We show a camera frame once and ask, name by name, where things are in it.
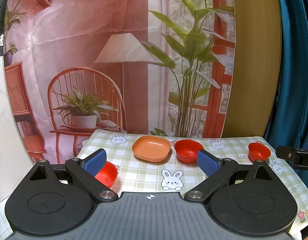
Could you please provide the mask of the small red bowl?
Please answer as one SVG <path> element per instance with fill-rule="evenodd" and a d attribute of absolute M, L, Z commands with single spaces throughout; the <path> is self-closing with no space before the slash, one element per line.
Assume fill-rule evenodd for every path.
<path fill-rule="evenodd" d="M 266 161 L 271 156 L 270 149 L 259 142 L 252 142 L 248 145 L 248 158 L 250 161 Z"/>

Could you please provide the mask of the orange square plate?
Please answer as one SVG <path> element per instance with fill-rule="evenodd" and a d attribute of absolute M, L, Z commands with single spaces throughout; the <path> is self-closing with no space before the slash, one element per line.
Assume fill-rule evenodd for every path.
<path fill-rule="evenodd" d="M 144 135 L 132 145 L 132 151 L 136 158 L 152 163 L 165 160 L 170 149 L 171 143 L 168 140 L 153 135 Z"/>

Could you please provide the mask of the teal curtain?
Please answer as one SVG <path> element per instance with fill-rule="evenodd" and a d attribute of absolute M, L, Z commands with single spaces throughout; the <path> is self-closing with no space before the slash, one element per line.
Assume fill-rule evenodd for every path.
<path fill-rule="evenodd" d="M 308 0 L 279 0 L 279 81 L 264 138 L 273 147 L 308 143 Z"/>

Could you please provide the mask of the green plaid bunny tablecloth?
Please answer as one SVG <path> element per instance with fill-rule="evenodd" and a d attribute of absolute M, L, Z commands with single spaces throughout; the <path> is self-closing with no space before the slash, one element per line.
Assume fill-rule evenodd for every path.
<path fill-rule="evenodd" d="M 115 165 L 118 171 L 118 176 L 112 186 L 112 190 L 118 194 L 123 191 L 163 191 L 161 187 L 163 180 L 161 172 L 163 169 L 170 173 L 183 171 L 181 194 L 185 194 L 189 189 L 204 181 L 205 174 L 197 164 L 182 163 L 177 159 L 173 148 L 161 163 L 150 163 L 137 159 L 133 154 L 132 145 L 139 137 L 137 134 L 120 134 L 97 130 L 89 139 L 83 141 L 78 157 L 85 158 L 99 148 L 103 148 L 107 153 L 107 160 Z M 269 146 L 262 137 L 197 139 L 197 142 L 203 145 L 205 150 L 220 159 L 231 158 L 239 164 L 245 165 L 251 163 L 248 158 L 249 144 L 259 142 L 266 147 Z M 295 198 L 298 205 L 296 219 L 290 233 L 295 239 L 304 239 L 305 234 L 302 230 L 308 229 L 308 188 L 284 160 L 271 155 L 269 165 Z"/>

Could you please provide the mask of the yellow wooden panel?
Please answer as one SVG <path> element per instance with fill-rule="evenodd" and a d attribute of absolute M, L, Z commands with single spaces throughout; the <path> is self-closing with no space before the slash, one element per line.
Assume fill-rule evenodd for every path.
<path fill-rule="evenodd" d="M 222 136 L 263 136 L 280 72 L 282 27 L 279 0 L 234 2 L 234 75 Z"/>

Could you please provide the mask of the printed room backdrop cloth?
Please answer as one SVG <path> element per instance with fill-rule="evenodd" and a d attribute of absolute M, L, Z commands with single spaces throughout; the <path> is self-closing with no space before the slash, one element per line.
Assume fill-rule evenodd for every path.
<path fill-rule="evenodd" d="M 97 129 L 219 138 L 234 0 L 7 0 L 1 44 L 32 161 L 76 156 Z"/>

